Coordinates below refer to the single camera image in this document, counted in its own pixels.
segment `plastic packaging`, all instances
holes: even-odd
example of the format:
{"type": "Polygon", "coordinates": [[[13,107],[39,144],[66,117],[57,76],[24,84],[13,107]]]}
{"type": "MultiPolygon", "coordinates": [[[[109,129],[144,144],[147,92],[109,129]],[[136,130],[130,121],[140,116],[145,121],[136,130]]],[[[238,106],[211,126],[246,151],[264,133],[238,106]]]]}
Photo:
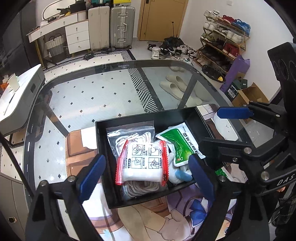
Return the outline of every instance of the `plastic packaging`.
{"type": "Polygon", "coordinates": [[[125,181],[160,182],[168,180],[168,149],[165,141],[155,143],[126,140],[117,161],[115,183],[125,181]]]}
{"type": "Polygon", "coordinates": [[[168,186],[165,185],[163,187],[160,182],[126,181],[122,185],[123,200],[129,200],[147,193],[160,192],[166,189],[168,189],[168,186]]]}
{"type": "Polygon", "coordinates": [[[190,155],[196,153],[203,159],[205,156],[198,150],[198,144],[185,123],[171,127],[156,137],[160,140],[170,142],[175,147],[174,165],[180,167],[188,164],[190,155]]]}
{"type": "Polygon", "coordinates": [[[126,140],[130,142],[148,142],[154,140],[153,121],[145,121],[117,127],[107,128],[107,138],[113,155],[118,159],[126,140]]]}

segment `drawer handle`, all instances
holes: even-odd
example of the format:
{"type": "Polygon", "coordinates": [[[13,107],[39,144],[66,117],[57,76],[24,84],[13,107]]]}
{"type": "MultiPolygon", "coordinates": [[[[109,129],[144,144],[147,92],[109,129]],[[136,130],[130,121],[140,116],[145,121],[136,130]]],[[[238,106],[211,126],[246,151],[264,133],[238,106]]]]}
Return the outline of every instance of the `drawer handle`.
{"type": "Polygon", "coordinates": [[[17,219],[15,217],[11,217],[11,218],[8,218],[8,221],[10,223],[16,223],[17,222],[17,219]]]}

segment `green label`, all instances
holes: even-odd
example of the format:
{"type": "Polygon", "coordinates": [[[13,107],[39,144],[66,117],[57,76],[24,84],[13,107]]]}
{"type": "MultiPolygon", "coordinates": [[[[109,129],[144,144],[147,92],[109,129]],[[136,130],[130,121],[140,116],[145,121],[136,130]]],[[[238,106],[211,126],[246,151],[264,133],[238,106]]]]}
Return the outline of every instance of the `green label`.
{"type": "Polygon", "coordinates": [[[176,164],[187,161],[190,155],[194,153],[194,151],[178,129],[169,130],[161,136],[174,144],[176,150],[176,164]]]}

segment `shelf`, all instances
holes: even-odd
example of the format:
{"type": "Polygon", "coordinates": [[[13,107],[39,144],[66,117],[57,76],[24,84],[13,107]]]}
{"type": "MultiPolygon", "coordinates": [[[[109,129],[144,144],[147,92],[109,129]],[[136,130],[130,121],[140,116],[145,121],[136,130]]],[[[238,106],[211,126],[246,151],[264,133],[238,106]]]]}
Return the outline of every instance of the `shelf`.
{"type": "Polygon", "coordinates": [[[228,57],[229,59],[231,59],[231,60],[235,60],[235,58],[230,57],[228,54],[224,53],[222,50],[220,50],[220,49],[216,48],[215,46],[211,45],[209,42],[207,42],[207,41],[205,41],[205,40],[203,40],[203,39],[200,39],[200,41],[201,41],[201,42],[204,42],[205,44],[207,44],[207,45],[211,46],[212,48],[216,49],[218,52],[224,54],[224,55],[225,55],[226,57],[228,57]]]}
{"type": "Polygon", "coordinates": [[[212,63],[214,63],[216,66],[218,66],[224,73],[228,73],[228,71],[225,71],[224,69],[221,68],[221,66],[217,65],[217,63],[213,60],[211,60],[210,58],[208,58],[207,56],[205,56],[200,50],[198,50],[198,53],[202,56],[204,56],[206,59],[208,59],[209,61],[211,61],[212,63]]]}
{"type": "Polygon", "coordinates": [[[224,37],[223,35],[221,35],[221,34],[219,34],[219,33],[217,33],[217,32],[211,31],[211,30],[209,30],[209,29],[207,29],[207,28],[204,28],[204,27],[203,27],[203,29],[204,29],[204,31],[206,30],[206,31],[209,31],[210,33],[217,34],[217,35],[219,35],[219,36],[225,38],[225,40],[226,40],[226,41],[229,41],[232,45],[234,45],[234,46],[236,46],[236,47],[238,47],[238,48],[242,48],[243,50],[245,50],[244,42],[241,43],[241,44],[237,44],[237,43],[233,42],[232,40],[230,40],[230,39],[224,37]]]}
{"type": "Polygon", "coordinates": [[[207,19],[214,20],[214,21],[216,21],[217,23],[220,23],[220,24],[222,24],[222,25],[224,25],[224,26],[226,26],[226,27],[228,27],[228,28],[231,28],[231,29],[233,29],[233,30],[235,30],[235,31],[237,31],[237,32],[239,32],[239,33],[241,33],[241,34],[246,35],[246,32],[245,32],[245,31],[243,31],[243,30],[241,30],[240,28],[237,28],[237,27],[235,27],[235,26],[233,26],[233,25],[231,25],[231,24],[228,24],[228,23],[226,23],[226,22],[224,22],[224,21],[221,21],[221,20],[219,20],[219,19],[215,20],[215,19],[213,19],[212,17],[208,17],[208,16],[205,16],[205,17],[206,17],[207,19]]]}

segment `white desk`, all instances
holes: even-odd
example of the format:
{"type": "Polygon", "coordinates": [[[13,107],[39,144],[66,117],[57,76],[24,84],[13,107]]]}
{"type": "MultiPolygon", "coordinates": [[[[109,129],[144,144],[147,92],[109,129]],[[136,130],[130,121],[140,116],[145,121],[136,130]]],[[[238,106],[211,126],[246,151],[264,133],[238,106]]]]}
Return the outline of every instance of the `white desk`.
{"type": "Polygon", "coordinates": [[[0,98],[0,132],[4,136],[18,131],[26,124],[44,80],[45,75],[39,64],[18,77],[20,87],[16,92],[10,86],[6,88],[0,98]]]}

